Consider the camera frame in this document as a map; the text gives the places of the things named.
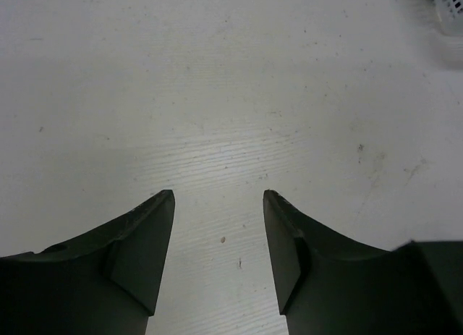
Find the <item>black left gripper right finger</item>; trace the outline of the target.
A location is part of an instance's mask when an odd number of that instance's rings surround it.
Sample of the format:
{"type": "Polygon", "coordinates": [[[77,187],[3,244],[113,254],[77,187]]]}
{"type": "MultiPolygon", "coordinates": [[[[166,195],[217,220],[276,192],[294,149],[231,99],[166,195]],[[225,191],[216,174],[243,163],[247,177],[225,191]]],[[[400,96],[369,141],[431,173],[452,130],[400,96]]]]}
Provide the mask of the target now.
{"type": "Polygon", "coordinates": [[[273,190],[263,215],[279,312],[291,334],[460,334],[462,243],[387,251],[350,239],[273,190]]]}

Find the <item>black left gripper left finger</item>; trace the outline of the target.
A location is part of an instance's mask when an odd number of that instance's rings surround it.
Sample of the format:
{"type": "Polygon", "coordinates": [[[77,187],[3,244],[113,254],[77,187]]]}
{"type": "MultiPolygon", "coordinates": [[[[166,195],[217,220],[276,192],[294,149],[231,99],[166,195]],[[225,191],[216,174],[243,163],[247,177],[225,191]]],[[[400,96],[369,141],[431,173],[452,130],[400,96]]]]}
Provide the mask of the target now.
{"type": "Polygon", "coordinates": [[[1,259],[3,334],[144,334],[155,313],[174,220],[163,190],[40,253],[1,259]]]}

